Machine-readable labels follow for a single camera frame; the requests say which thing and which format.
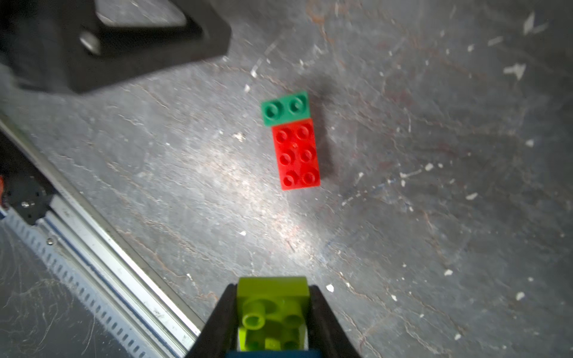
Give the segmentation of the lime green lego brick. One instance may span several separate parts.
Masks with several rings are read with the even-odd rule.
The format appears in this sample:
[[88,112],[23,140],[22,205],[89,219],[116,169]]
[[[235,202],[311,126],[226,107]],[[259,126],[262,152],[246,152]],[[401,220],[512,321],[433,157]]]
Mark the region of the lime green lego brick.
[[242,277],[237,284],[240,351],[301,351],[310,289],[305,277]]

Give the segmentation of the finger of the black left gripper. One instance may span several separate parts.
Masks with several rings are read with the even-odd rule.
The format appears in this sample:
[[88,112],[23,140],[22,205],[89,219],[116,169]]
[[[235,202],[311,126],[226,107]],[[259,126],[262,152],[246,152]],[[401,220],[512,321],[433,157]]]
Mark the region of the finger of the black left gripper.
[[94,1],[2,1],[1,63],[29,90],[85,93],[226,55],[231,26],[208,1],[174,1],[179,26],[104,24]]

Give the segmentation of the blue lego brick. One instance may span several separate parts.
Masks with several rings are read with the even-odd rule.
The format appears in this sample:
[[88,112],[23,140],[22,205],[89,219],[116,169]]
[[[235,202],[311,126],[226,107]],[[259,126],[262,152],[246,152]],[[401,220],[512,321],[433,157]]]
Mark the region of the blue lego brick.
[[319,350],[228,351],[225,358],[323,358]]

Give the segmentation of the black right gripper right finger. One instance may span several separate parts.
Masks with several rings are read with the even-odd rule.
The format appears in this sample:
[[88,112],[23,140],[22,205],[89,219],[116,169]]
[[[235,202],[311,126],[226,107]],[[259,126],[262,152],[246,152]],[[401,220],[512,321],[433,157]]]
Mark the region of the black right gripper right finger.
[[360,358],[318,286],[309,286],[310,306],[307,315],[309,348],[322,357]]

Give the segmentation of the red lego brick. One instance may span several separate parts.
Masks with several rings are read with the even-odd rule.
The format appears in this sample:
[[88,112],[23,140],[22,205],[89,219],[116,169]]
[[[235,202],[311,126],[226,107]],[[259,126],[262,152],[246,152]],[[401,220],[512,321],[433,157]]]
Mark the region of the red lego brick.
[[272,139],[283,191],[321,184],[313,119],[274,126]]

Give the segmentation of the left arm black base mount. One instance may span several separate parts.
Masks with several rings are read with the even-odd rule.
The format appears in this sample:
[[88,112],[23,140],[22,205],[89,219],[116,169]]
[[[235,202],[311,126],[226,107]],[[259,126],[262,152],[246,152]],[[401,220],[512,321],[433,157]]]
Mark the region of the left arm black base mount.
[[28,225],[35,225],[57,193],[24,152],[1,133],[1,208],[13,209]]

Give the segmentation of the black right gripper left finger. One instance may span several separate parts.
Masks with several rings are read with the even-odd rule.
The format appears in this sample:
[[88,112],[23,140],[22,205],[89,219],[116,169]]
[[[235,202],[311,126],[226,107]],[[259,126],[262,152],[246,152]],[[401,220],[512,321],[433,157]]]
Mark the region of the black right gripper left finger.
[[185,358],[224,358],[237,346],[237,285],[229,284]]

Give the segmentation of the dark green lego brick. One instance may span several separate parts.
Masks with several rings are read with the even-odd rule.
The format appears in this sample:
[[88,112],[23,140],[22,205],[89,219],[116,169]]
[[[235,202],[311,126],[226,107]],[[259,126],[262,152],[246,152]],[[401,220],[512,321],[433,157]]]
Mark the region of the dark green lego brick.
[[261,103],[264,125],[274,127],[310,119],[310,102],[307,91],[301,91]]

